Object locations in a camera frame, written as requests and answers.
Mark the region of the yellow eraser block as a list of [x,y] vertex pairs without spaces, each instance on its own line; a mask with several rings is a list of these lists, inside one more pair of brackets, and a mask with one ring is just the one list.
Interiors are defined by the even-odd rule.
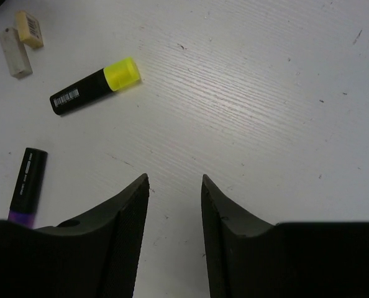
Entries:
[[26,11],[17,11],[15,21],[19,39],[32,49],[42,48],[43,38],[38,20]]

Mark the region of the yellow cap black highlighter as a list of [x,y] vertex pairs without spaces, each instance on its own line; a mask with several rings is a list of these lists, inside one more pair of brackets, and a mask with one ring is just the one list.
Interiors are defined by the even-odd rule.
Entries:
[[137,64],[128,57],[55,93],[50,96],[50,103],[56,115],[65,115],[139,82]]

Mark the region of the white eraser block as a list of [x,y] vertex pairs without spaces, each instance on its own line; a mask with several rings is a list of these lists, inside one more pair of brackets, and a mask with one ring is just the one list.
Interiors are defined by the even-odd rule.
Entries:
[[0,44],[12,77],[22,79],[33,73],[24,44],[15,28],[8,27],[0,32]]

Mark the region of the purple cap black highlighter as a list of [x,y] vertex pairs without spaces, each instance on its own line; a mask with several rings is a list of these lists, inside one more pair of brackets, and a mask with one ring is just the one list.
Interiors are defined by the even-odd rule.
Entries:
[[46,151],[25,149],[9,207],[9,221],[33,228],[47,157]]

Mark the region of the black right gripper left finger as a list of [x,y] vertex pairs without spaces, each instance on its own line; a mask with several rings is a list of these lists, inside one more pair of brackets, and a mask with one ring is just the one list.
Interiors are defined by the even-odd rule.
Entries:
[[55,227],[0,220],[0,297],[132,297],[148,176]]

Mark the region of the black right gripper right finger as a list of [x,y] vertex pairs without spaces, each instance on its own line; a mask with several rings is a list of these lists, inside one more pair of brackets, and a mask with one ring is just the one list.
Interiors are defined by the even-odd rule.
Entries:
[[204,175],[211,297],[369,297],[369,222],[270,224]]

